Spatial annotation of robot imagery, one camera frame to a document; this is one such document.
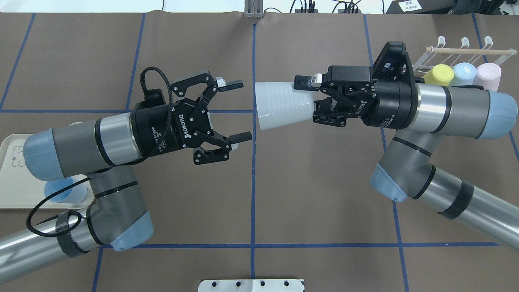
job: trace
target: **robotiq logo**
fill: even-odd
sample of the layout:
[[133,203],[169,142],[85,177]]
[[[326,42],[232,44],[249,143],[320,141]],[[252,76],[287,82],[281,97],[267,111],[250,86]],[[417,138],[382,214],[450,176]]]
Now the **robotiq logo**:
[[184,121],[184,115],[179,115],[180,124],[182,125],[182,130],[184,130],[184,138],[191,138],[191,135],[187,131],[186,122]]
[[363,101],[361,100],[360,101],[360,106],[359,106],[359,109],[355,112],[356,115],[360,114],[360,112],[362,111],[362,109],[364,108],[364,106],[367,104],[367,101]]

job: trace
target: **yellow cup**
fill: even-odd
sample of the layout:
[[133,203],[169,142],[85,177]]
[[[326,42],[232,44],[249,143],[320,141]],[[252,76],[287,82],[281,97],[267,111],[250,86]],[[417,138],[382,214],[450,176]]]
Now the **yellow cup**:
[[450,66],[438,64],[424,75],[426,84],[448,86],[454,78],[454,71]]

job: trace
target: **light blue joint cap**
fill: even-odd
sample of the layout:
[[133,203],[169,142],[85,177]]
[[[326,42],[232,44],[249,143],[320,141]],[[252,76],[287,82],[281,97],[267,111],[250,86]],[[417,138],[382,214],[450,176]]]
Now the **light blue joint cap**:
[[30,135],[23,146],[25,165],[32,175],[43,181],[64,179],[54,146],[52,129]]
[[514,98],[502,92],[490,93],[490,109],[483,132],[478,139],[497,139],[508,134],[517,119],[517,103]]
[[405,192],[378,163],[370,177],[370,185],[377,192],[395,202],[401,203],[407,198]]
[[148,211],[110,244],[115,251],[127,250],[148,240],[152,237],[153,231],[152,218]]

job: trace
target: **light blue cup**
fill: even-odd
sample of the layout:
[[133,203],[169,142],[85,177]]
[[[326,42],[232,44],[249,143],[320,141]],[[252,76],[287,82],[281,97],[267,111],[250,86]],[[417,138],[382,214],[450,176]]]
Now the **light blue cup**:
[[[65,179],[57,179],[47,181],[43,189],[45,197],[68,187],[69,185],[77,182],[77,180],[67,177]],[[63,193],[50,199],[51,202],[55,203],[68,203],[68,204],[79,204],[87,198],[87,187],[84,184],[77,185],[72,189],[66,190]]]
[[453,68],[454,78],[449,86],[472,85],[476,77],[476,67],[470,63],[459,63]]

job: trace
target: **white label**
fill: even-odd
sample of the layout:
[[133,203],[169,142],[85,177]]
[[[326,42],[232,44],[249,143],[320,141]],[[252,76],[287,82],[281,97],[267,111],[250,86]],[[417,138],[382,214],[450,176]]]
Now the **white label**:
[[403,12],[421,9],[421,6],[420,6],[420,3],[418,2],[418,0],[409,0],[409,1],[404,1],[404,2],[398,2],[398,5],[400,5],[400,8],[402,8]]

